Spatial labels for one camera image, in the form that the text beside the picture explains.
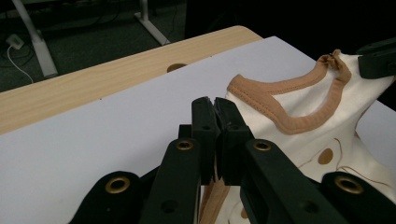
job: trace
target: white surface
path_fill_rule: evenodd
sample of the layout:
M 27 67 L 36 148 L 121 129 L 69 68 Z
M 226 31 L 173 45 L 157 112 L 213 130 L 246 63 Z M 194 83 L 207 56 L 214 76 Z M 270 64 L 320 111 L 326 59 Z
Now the white surface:
M 159 165 L 178 125 L 191 123 L 196 98 L 224 97 L 237 74 L 272 82 L 299 77 L 314 64 L 270 37 L 1 135 L 0 223 L 67 223 L 102 176 L 143 175 Z M 396 125 L 389 121 L 395 116 L 375 104 L 359 127 L 363 140 L 367 137 L 367 145 L 393 170 Z

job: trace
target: black clamp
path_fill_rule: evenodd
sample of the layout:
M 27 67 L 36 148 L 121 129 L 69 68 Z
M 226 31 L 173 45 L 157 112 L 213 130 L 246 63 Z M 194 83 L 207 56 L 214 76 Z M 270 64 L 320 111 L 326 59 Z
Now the black clamp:
M 191 109 L 160 166 L 104 176 L 70 223 L 199 223 L 201 186 L 216 175 L 241 187 L 250 223 L 396 223 L 396 205 L 364 180 L 304 176 L 276 144 L 254 138 L 233 102 L 202 97 Z

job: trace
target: wooden tabletop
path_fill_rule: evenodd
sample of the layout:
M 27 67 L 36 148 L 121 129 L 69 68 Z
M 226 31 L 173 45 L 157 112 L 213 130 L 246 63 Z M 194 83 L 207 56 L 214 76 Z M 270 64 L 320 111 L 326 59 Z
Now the wooden tabletop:
M 0 134 L 85 105 L 166 73 L 262 39 L 234 26 L 0 93 Z

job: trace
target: black plastic part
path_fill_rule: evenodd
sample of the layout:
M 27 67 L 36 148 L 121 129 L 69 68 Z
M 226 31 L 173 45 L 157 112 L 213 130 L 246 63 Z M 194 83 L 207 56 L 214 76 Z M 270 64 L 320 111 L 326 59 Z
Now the black plastic part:
M 253 134 L 234 102 L 218 97 L 215 109 L 221 129 L 217 148 L 218 177 L 223 178 L 225 185 L 240 186 L 245 172 L 245 143 Z
M 215 177 L 215 149 L 219 135 L 216 112 L 208 97 L 191 103 L 191 137 L 201 145 L 201 184 L 208 185 Z
M 396 48 L 358 57 L 361 77 L 375 79 L 396 75 Z
M 172 141 L 163 157 L 140 224 L 198 223 L 201 147 L 192 138 Z
M 349 223 L 396 223 L 395 204 L 357 176 L 328 173 L 320 190 Z
M 359 48 L 356 51 L 356 53 L 363 55 L 363 54 L 376 53 L 387 49 L 396 49 L 396 37 L 365 45 Z
M 396 37 L 358 49 L 361 77 L 375 79 L 396 75 Z
M 137 223 L 142 207 L 139 177 L 118 171 L 105 175 L 96 182 L 70 224 Z
M 246 143 L 241 199 L 251 223 L 347 223 L 273 142 Z

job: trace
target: power plug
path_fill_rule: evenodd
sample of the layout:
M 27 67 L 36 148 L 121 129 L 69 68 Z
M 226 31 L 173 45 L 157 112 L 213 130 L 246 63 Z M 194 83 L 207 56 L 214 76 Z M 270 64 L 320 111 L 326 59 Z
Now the power plug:
M 10 36 L 7 38 L 6 42 L 7 42 L 10 46 L 12 46 L 12 48 L 14 48 L 14 49 L 20 49 L 20 48 L 23 46 L 23 44 L 24 44 L 23 40 L 20 39 L 20 37 L 17 36 L 17 35 L 15 35 L 15 34 L 10 35 Z

